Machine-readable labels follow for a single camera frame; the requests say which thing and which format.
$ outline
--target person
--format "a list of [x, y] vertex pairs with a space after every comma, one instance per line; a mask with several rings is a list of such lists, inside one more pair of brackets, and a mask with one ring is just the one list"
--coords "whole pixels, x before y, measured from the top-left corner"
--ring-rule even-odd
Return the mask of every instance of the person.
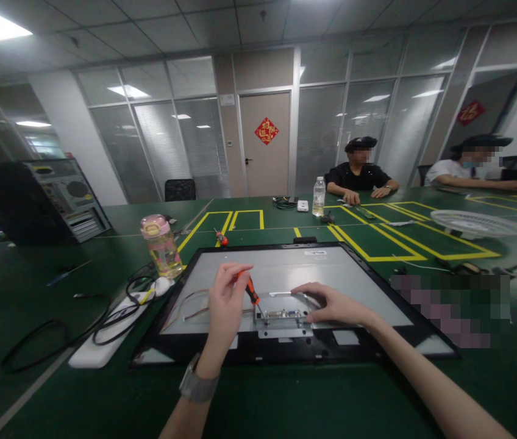
[[427, 172], [425, 179], [431, 186], [447, 185], [517, 191], [517, 180], [493, 181], [480, 179], [476, 168], [488, 161], [498, 148], [509, 145], [510, 137], [498, 134], [478, 134], [468, 137], [450, 148], [449, 160], [440, 160]]
[[348, 162], [330, 170], [327, 191], [343, 197], [345, 203], [360, 204], [357, 191], [376, 189], [372, 198], [383, 198], [399, 188], [399, 183], [386, 175], [379, 166], [368, 162], [377, 140], [370, 136], [357, 137], [348, 142], [344, 151]]
[[[192, 398], [184, 396], [182, 390], [182, 396], [165, 424], [160, 439], [202, 437], [213, 389], [217, 385], [226, 353], [240, 327], [244, 289], [250, 278], [248, 270], [252, 267], [248, 264], [227, 263], [218, 268], [209, 293], [208, 339], [192, 372], [201, 383], [199, 388], [202, 390], [196, 392], [190, 389], [190, 394], [195, 395]], [[326, 302], [325, 307], [307, 315], [308, 322], [333, 320], [365, 327], [417, 391], [446, 437], [512, 437], [472, 397], [405, 341], [376, 312], [317, 282], [291, 290], [291, 294], [296, 293], [319, 296]], [[208, 388], [212, 388], [210, 394], [203, 391]]]

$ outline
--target plastic bottle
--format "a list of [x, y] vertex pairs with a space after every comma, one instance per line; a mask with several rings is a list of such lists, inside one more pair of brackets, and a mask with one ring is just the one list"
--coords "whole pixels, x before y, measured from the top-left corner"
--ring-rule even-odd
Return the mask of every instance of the plastic bottle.
[[313, 187], [312, 214], [315, 216], [324, 215], [324, 204], [326, 201], [326, 183], [323, 177], [318, 177]]
[[147, 241], [159, 276], [169, 279], [177, 277], [184, 270], [184, 266], [181, 264], [171, 227], [165, 217], [149, 215], [141, 219], [141, 234]]

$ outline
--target pixelated blur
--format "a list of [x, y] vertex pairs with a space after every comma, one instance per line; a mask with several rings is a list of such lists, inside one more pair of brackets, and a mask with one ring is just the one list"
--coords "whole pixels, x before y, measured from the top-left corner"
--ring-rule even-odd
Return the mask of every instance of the pixelated blur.
[[510, 276], [391, 276], [391, 286], [460, 348], [504, 347]]

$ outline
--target black cap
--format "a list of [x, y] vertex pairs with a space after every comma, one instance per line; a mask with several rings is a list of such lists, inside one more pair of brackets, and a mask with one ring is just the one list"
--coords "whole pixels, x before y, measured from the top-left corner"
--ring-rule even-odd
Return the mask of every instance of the black cap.
[[353, 138], [344, 148], [344, 152], [352, 152], [356, 149], [371, 149], [374, 148], [376, 143], [377, 140], [370, 136]]
[[500, 134], [477, 134], [468, 137], [459, 145], [453, 145], [450, 150], [452, 152], [462, 152], [464, 149], [471, 149], [475, 146], [490, 146], [496, 148], [499, 146], [507, 146], [513, 141], [512, 137], [504, 137]]

